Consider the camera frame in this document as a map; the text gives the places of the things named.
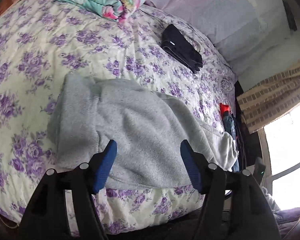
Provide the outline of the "grey fleece pants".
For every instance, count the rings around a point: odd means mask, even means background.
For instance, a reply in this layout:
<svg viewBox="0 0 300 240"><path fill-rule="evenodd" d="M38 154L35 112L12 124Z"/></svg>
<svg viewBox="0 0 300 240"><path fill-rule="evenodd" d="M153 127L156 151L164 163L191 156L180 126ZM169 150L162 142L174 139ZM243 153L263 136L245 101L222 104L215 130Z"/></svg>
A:
<svg viewBox="0 0 300 240"><path fill-rule="evenodd" d="M180 155L187 140L207 161L231 170L235 142L192 114L178 98L126 79L67 74L47 126L56 165L72 169L117 143L106 187L166 189L190 184Z"/></svg>

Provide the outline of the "blue denim jeans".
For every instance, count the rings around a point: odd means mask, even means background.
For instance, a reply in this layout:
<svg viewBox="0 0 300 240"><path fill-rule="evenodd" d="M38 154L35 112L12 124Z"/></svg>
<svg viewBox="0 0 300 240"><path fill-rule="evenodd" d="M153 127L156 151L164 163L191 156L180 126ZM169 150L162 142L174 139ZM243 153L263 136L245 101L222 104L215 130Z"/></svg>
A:
<svg viewBox="0 0 300 240"><path fill-rule="evenodd" d="M235 122L232 117L232 114L230 111L224 111L222 114L222 121L223 125L225 128L225 131L228 132L232 139L236 141L236 129L235 129ZM238 159L235 161L233 167L232 167L233 172L238 172L239 171L239 161Z"/></svg>

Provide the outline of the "red cloth item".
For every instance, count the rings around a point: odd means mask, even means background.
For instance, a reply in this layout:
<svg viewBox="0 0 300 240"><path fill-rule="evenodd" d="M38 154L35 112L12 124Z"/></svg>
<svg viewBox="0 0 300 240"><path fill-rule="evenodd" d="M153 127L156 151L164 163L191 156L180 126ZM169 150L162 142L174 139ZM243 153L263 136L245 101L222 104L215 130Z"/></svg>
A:
<svg viewBox="0 0 300 240"><path fill-rule="evenodd" d="M222 117L224 117L225 115L231 114L231 107L229 105L220 103L219 107L220 107L220 113L221 113Z"/></svg>

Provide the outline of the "beige checkered curtain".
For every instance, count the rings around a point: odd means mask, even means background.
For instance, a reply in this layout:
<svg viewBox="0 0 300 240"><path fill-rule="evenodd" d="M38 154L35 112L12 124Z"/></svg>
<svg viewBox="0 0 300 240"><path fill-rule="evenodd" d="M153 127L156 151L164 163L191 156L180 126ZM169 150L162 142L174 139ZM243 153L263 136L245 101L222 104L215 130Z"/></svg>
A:
<svg viewBox="0 0 300 240"><path fill-rule="evenodd" d="M287 114L300 104L300 61L257 83L237 102L250 134Z"/></svg>

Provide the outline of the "folded black pants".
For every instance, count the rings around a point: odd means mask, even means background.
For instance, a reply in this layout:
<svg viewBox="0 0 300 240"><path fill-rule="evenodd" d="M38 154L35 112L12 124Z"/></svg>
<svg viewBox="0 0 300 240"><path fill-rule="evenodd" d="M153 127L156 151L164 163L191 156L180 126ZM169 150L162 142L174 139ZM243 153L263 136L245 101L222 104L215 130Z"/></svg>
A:
<svg viewBox="0 0 300 240"><path fill-rule="evenodd" d="M161 36L161 48L196 74L203 67L202 56L181 32L169 24Z"/></svg>

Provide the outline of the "purple floral bed quilt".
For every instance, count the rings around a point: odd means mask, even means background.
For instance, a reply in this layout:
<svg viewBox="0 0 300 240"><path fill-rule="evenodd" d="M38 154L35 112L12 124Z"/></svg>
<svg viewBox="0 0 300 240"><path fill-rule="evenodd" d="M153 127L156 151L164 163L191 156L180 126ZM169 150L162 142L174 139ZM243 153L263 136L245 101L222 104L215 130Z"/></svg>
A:
<svg viewBox="0 0 300 240"><path fill-rule="evenodd" d="M169 24L202 56L196 74L161 48ZM117 23L68 3L21 0L0 16L0 215L15 223L55 165L46 127L69 72L130 79L178 97L220 132L219 104L235 103L236 77L225 59L176 16L143 5Z"/></svg>

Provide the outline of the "lavender lace bed cover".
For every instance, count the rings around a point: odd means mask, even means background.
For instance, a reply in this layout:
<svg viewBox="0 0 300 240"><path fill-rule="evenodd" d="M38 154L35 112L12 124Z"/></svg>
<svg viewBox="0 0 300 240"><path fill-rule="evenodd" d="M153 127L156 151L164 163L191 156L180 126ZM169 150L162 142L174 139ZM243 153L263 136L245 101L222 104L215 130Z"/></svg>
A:
<svg viewBox="0 0 300 240"><path fill-rule="evenodd" d="M249 63L290 36L282 0L150 0L200 30L231 65Z"/></svg>

